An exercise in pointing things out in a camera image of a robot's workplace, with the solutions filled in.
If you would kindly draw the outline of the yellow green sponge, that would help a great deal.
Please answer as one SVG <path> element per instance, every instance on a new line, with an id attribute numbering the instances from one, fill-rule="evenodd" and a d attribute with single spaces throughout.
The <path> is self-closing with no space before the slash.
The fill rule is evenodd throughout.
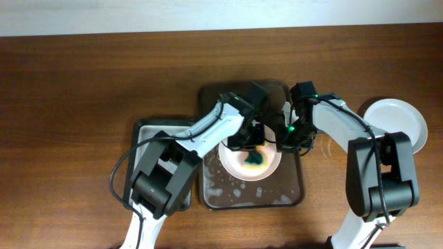
<path id="1" fill-rule="evenodd" d="M 247 170 L 265 170 L 268 167 L 268 158 L 264 146 L 257 146 L 247 151 L 242 167 Z"/>

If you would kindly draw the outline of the pink plate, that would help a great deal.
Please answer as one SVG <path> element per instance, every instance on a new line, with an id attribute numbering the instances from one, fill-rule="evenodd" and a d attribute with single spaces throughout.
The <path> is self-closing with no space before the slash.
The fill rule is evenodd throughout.
<path id="1" fill-rule="evenodd" d="M 275 140 L 274 132 L 268 127 L 265 127 L 265 139 Z M 226 147 L 227 138 L 219 143 L 218 154 L 222 166 L 225 170 L 235 178 L 243 181 L 259 181 L 270 176 L 280 164 L 282 159 L 282 152 L 277 151 L 276 144 L 265 140 L 265 153 L 268 158 L 268 167 L 265 170 L 247 170 L 242 167 L 242 163 L 246 158 L 247 151 L 231 151 Z"/>

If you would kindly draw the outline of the pale green plate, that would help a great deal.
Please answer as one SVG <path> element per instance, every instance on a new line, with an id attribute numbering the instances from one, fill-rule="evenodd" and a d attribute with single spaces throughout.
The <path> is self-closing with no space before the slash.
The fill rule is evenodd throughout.
<path id="1" fill-rule="evenodd" d="M 363 119 L 388 133 L 404 132 L 410 138 L 414 154 L 426 144 L 428 127 L 423 115 L 403 100 L 378 100 L 366 109 Z"/>

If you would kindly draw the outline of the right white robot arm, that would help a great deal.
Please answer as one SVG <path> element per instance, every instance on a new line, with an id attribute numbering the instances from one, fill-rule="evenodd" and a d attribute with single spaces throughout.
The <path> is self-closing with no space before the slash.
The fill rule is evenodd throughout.
<path id="1" fill-rule="evenodd" d="M 318 131 L 325 132 L 347 154 L 345 192 L 350 210 L 327 239 L 327 248 L 370 248 L 398 216 L 419 202 L 419 186 L 410 138 L 389 133 L 350 110 L 337 95 L 293 94 L 280 151 L 311 149 Z"/>

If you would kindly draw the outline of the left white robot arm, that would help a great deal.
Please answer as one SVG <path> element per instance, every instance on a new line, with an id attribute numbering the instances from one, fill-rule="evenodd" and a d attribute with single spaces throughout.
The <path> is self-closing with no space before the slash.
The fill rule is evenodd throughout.
<path id="1" fill-rule="evenodd" d="M 191 127 L 174 135 L 160 131 L 121 157 L 145 148 L 127 180 L 129 198 L 117 198 L 132 211 L 123 248 L 154 247 L 165 219 L 187 197 L 204 156 L 219 143 L 249 152 L 252 163 L 263 162 L 255 148 L 264 144 L 264 128 L 255 119 L 266 101 L 265 93 L 222 94 L 214 109 Z"/>

